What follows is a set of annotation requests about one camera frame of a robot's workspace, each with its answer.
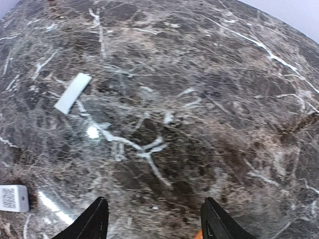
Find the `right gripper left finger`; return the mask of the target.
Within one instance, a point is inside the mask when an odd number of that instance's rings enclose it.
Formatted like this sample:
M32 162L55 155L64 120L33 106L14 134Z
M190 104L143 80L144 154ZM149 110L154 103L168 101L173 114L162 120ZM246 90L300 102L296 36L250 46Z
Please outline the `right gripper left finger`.
M107 199L98 197L70 226L52 239L106 239L108 221Z

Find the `white battery cover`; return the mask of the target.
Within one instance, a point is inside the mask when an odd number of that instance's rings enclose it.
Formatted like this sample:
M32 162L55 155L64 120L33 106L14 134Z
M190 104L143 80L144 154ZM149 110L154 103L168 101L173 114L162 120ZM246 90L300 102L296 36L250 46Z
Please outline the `white battery cover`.
M54 107L61 113L67 115L91 80L92 76L84 73L78 73Z

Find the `white remote control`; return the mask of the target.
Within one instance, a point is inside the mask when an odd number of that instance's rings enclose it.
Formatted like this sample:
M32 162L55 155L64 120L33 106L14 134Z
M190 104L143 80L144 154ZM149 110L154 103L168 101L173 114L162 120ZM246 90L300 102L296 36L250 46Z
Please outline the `white remote control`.
M28 189L24 185L0 186L0 210L22 213L29 211Z

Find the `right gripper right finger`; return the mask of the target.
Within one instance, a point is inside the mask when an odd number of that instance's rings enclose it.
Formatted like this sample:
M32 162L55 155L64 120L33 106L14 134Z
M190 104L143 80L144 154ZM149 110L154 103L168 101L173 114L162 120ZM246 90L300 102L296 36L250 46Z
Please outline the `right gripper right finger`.
M200 216L203 239L256 239L211 197L205 198Z

